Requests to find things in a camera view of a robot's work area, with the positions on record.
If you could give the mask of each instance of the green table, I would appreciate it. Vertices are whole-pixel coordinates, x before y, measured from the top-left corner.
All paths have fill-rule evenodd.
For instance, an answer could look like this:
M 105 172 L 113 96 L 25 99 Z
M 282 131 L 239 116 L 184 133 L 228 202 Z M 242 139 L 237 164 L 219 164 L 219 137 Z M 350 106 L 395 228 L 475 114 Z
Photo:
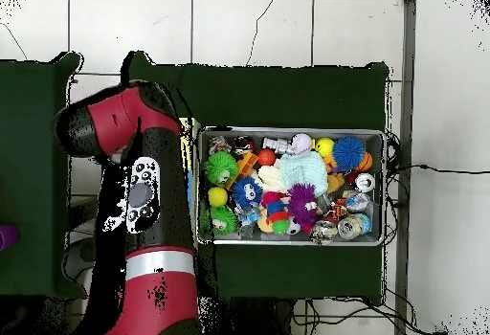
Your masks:
M 201 125 L 385 130 L 388 67 L 211 67 L 154 65 L 137 53 L 131 79 L 178 88 Z M 381 303 L 383 246 L 200 245 L 203 293 L 223 297 L 366 296 Z
M 21 234 L 0 252 L 0 295 L 84 296 L 61 273 L 68 167 L 52 133 L 78 64 L 77 54 L 50 63 L 0 60 L 0 222 Z

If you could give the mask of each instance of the pink toy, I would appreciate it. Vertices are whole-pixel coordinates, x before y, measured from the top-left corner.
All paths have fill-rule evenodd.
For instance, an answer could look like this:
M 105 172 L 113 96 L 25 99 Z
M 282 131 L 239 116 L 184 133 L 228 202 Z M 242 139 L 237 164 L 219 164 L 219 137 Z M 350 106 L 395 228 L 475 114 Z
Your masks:
M 291 196 L 289 212 L 296 218 L 301 229 L 310 233 L 317 221 L 317 202 L 315 201 L 315 187 L 297 183 L 288 191 Z

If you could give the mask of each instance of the googly eyes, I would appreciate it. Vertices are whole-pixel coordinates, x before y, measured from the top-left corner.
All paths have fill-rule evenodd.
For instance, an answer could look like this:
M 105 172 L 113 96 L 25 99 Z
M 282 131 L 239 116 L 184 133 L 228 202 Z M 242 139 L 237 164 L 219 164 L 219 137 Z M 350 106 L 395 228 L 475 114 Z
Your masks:
M 256 191 L 254 190 L 254 186 L 250 183 L 246 184 L 243 189 L 245 190 L 245 197 L 247 197 L 247 200 L 254 200 L 256 198 Z
M 219 175 L 218 182 L 219 183 L 226 183 L 226 182 L 228 182 L 228 179 L 230 179 L 230 172 L 227 170 L 223 170 Z
M 317 209 L 317 203 L 315 203 L 314 201 L 311 201 L 309 203 L 306 203 L 304 205 L 304 207 L 309 211 L 311 212 L 312 210 L 316 210 Z
M 214 228 L 221 230 L 221 231 L 223 231 L 226 228 L 226 223 L 224 221 L 221 221 L 221 220 L 214 219 L 212 221 L 212 225 L 214 226 Z

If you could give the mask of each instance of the orange fuzzy ball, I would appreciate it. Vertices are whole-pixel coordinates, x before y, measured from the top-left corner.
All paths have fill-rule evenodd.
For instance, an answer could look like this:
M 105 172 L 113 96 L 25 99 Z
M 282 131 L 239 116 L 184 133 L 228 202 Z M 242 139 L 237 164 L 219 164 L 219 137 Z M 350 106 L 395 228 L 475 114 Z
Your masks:
M 372 156 L 369 152 L 366 152 L 364 154 L 364 158 L 362 162 L 359 164 L 358 167 L 356 167 L 356 170 L 367 171 L 370 170 L 371 167 L 372 167 Z

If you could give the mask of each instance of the electrical cable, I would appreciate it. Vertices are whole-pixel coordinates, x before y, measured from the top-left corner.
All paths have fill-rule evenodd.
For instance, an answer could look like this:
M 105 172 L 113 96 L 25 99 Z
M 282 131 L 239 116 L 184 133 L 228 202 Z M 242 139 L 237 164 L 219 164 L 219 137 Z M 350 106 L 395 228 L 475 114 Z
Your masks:
M 437 173 L 455 173 L 455 174 L 490 174 L 490 170 L 481 170 L 481 171 L 472 171 L 472 170 L 446 170 L 446 169 L 438 169 L 436 167 L 430 167 L 429 165 L 410 165 L 409 167 L 401 167 L 398 169 L 398 172 L 408 170 L 410 168 L 421 168 L 424 170 L 433 170 Z

